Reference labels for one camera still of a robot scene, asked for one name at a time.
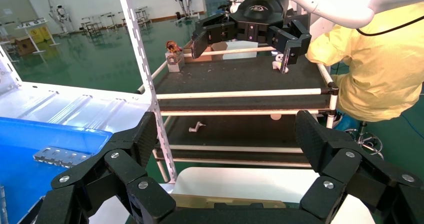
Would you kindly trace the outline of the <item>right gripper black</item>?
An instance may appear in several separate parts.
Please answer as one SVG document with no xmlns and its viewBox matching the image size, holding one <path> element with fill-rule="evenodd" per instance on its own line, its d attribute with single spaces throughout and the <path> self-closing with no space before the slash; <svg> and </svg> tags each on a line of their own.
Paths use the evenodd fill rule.
<svg viewBox="0 0 424 224">
<path fill-rule="evenodd" d="M 274 65 L 286 74 L 307 53 L 311 41 L 308 29 L 297 19 L 284 25 L 289 0 L 244 0 L 236 12 L 226 17 L 215 14 L 197 21 L 191 36 L 191 55 L 199 58 L 206 48 L 231 39 L 267 43 L 280 52 Z"/>
</svg>

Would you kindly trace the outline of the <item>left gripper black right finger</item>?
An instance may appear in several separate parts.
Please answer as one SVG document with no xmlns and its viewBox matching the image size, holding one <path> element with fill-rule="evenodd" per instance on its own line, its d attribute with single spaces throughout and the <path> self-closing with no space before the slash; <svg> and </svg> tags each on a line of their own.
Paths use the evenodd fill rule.
<svg viewBox="0 0 424 224">
<path fill-rule="evenodd" d="M 302 197 L 297 224 L 328 224 L 348 196 L 359 199 L 385 224 L 424 221 L 424 183 L 368 154 L 342 131 L 319 124 L 307 111 L 295 118 L 295 138 L 318 178 Z"/>
</svg>

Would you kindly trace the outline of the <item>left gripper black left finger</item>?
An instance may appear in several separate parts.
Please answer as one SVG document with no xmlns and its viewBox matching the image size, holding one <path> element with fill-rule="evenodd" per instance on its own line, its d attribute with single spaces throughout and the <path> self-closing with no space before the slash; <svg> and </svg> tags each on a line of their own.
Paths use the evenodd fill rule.
<svg viewBox="0 0 424 224">
<path fill-rule="evenodd" d="M 176 202 L 146 170 L 157 135 L 153 112 L 146 112 L 134 128 L 114 133 L 96 155 L 51 181 L 36 222 L 87 224 L 111 197 L 138 224 L 162 222 Z"/>
</svg>

